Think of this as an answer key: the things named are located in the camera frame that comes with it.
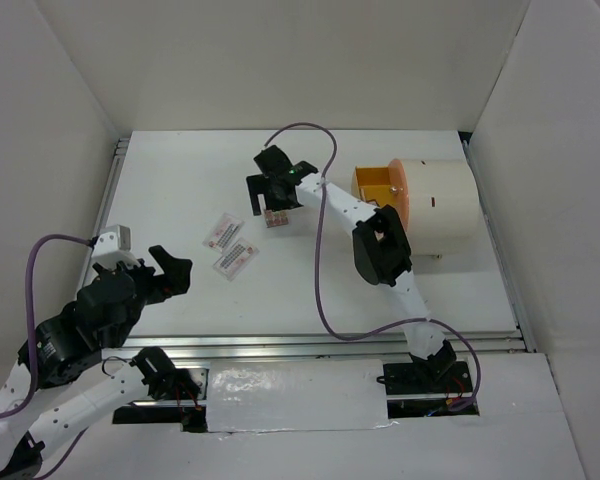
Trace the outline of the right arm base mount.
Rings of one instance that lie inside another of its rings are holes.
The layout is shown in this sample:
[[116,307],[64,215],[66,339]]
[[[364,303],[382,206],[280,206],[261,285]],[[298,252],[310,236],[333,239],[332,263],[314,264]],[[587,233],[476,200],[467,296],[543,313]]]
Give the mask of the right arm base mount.
[[477,415],[482,380],[479,362],[474,373],[467,360],[454,360],[440,372],[415,359],[385,363],[376,378],[385,390],[390,419]]

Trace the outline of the upper false lash case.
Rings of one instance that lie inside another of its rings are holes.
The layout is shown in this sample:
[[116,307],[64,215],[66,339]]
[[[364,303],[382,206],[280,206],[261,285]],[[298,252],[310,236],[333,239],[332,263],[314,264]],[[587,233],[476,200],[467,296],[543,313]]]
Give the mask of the upper false lash case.
[[223,213],[202,244],[211,250],[222,253],[232,244],[243,225],[244,221],[242,219]]

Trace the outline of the lower false lash case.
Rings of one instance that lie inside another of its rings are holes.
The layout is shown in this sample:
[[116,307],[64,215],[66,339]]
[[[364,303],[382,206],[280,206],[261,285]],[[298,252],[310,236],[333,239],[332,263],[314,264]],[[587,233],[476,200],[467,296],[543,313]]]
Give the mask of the lower false lash case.
[[239,238],[213,264],[213,269],[226,280],[233,281],[258,253],[259,250],[255,245],[244,238]]

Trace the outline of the white taped cover panel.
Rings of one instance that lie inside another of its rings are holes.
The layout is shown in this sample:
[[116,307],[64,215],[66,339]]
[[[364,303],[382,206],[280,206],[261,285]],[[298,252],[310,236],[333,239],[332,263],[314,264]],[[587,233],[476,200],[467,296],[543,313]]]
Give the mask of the white taped cover panel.
[[371,430],[390,424],[376,359],[215,362],[206,393],[214,433]]

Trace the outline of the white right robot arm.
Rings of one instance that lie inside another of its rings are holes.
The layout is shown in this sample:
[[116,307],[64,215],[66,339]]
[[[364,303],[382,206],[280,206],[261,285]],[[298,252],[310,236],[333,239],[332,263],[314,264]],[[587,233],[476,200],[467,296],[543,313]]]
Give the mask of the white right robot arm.
[[[306,161],[293,164],[279,147],[264,148],[254,157],[260,172],[246,178],[253,214],[259,200],[271,211],[315,207],[319,211],[314,252],[314,298],[325,330],[342,342],[357,342],[393,328],[402,328],[409,356],[417,364],[415,379],[426,391],[437,391],[450,378],[457,356],[441,322],[431,318],[415,282],[411,247],[395,208],[365,203],[321,176]],[[332,213],[349,234],[357,273],[380,288],[399,319],[364,334],[340,334],[329,324],[321,299],[320,263],[325,215]]]

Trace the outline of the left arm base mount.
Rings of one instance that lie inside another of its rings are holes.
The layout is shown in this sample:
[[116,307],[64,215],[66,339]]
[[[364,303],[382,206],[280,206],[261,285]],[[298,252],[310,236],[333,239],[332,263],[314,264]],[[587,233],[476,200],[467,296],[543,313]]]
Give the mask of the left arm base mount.
[[147,396],[116,409],[113,425],[170,425],[181,432],[207,433],[207,368],[177,368],[171,387],[157,397]]

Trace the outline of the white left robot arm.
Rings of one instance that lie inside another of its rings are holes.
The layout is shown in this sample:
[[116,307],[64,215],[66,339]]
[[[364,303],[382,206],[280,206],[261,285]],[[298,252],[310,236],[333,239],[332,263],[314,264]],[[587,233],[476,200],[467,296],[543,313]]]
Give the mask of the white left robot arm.
[[79,377],[120,348],[142,310],[191,285],[193,263],[156,245],[149,249],[157,265],[123,260],[94,264],[92,282],[53,318],[41,322],[21,347],[0,388],[0,479],[34,477],[45,459],[72,436],[114,410],[150,397],[176,393],[193,398],[198,386],[175,367],[157,346],[141,349],[99,384],[59,403]]

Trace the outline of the orange drawer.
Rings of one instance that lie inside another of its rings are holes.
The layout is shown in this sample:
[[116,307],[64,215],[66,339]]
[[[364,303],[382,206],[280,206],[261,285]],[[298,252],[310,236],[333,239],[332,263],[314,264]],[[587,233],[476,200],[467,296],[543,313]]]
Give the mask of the orange drawer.
[[393,197],[392,206],[396,209],[404,229],[407,229],[409,221],[409,188],[403,161],[401,159],[393,159],[388,164],[388,173],[390,193]]

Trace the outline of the yellow drawer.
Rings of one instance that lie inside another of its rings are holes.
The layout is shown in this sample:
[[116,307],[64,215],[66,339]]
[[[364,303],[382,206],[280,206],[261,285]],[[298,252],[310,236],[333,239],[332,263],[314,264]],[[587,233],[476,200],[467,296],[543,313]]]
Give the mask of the yellow drawer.
[[387,167],[355,167],[351,193],[359,200],[378,207],[392,204],[394,194],[391,187]]

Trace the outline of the cream cylindrical drawer organizer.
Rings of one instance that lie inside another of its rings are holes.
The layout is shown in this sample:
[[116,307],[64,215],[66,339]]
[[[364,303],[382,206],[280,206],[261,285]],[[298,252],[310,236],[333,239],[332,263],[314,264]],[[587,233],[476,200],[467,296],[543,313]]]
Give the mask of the cream cylindrical drawer organizer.
[[480,217],[474,176],[463,159],[401,159],[409,188],[405,230],[416,256],[462,251],[475,235]]

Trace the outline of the false lash case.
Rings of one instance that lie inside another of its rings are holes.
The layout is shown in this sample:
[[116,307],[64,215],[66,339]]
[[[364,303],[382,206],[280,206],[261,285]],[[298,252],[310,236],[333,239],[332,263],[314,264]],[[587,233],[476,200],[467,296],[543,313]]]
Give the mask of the false lash case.
[[226,280],[233,281],[258,253],[259,250],[255,245],[244,238],[239,238],[213,264],[213,269]]
[[242,219],[223,213],[202,244],[211,250],[222,253],[232,244],[243,225],[244,221]]

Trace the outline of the round-pan eyeshadow palette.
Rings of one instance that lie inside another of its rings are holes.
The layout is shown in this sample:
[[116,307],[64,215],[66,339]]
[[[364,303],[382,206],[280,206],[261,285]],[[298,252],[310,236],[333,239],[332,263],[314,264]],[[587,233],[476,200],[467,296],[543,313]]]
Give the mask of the round-pan eyeshadow palette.
[[289,224],[289,217],[286,210],[264,212],[265,225],[267,228],[275,228]]

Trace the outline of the aluminium rail frame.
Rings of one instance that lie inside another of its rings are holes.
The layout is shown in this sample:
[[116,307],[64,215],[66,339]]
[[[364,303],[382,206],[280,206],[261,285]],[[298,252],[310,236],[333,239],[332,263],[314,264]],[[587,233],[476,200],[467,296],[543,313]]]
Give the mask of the aluminium rail frame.
[[[251,216],[245,177],[269,131],[134,132],[114,147],[96,232],[128,225],[138,257],[150,245],[195,262],[188,295],[149,307],[123,347],[106,355],[130,358],[141,348],[164,348],[181,363],[390,356],[407,352],[397,329],[355,343],[330,337],[317,318],[313,294],[316,213],[298,209],[289,225],[267,228]],[[383,165],[395,157],[465,160],[468,136],[456,131],[338,131],[339,156],[331,181],[349,188],[356,165]],[[223,213],[245,223],[237,237],[259,253],[233,281],[213,269],[218,254],[202,240]],[[360,279],[351,244],[337,219],[325,222],[322,295],[331,326],[365,333],[393,321],[383,292]],[[481,354],[527,353],[506,276],[480,218],[471,243],[457,255],[415,258],[418,286],[434,318],[450,324]]]

